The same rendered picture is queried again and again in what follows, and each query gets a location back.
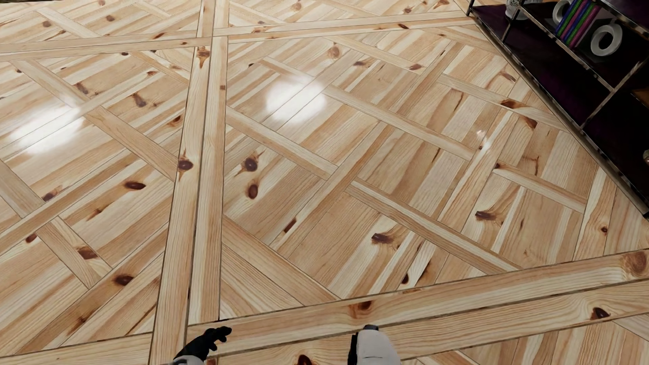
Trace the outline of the blue book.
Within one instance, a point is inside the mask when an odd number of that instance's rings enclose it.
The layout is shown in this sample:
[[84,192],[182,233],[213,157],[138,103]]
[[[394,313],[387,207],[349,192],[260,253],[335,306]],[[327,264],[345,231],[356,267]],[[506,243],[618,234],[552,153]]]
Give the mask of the blue book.
[[578,10],[582,0],[559,0],[553,10],[553,20],[556,22],[555,35],[562,37],[564,30]]

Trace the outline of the green book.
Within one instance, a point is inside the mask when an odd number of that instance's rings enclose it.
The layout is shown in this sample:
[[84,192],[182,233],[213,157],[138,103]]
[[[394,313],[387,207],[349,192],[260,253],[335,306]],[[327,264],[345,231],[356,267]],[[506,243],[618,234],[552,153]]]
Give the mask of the green book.
[[575,23],[579,21],[581,13],[587,8],[589,0],[573,0],[570,9],[564,15],[561,25],[557,28],[556,36],[561,41],[566,41]]

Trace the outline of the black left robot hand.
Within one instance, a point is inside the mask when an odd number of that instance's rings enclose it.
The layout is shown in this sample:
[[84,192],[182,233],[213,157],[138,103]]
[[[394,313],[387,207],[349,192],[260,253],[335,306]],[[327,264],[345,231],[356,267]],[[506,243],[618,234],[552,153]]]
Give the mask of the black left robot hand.
[[174,357],[193,355],[202,360],[207,360],[211,351],[217,351],[216,341],[225,343],[226,337],[232,333],[230,327],[208,328],[202,335],[194,338],[185,345]]

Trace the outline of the dark metal-framed shelving unit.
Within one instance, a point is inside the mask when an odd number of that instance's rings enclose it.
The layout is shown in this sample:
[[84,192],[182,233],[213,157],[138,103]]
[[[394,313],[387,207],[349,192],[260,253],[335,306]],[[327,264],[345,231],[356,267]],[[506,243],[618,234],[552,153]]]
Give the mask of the dark metal-framed shelving unit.
[[[575,48],[555,35],[558,0],[467,1],[466,14],[649,221],[649,0],[594,0],[600,12]],[[595,56],[591,37],[611,23],[622,44]]]

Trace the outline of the purple book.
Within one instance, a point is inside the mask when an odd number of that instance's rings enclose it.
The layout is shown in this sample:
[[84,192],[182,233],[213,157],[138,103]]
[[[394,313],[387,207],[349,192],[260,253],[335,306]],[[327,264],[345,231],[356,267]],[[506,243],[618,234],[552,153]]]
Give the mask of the purple book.
[[592,27],[592,24],[595,22],[598,14],[600,12],[600,7],[596,3],[589,3],[586,12],[580,19],[580,22],[575,28],[575,32],[570,39],[569,47],[575,48],[579,46],[584,36],[587,34],[588,30]]

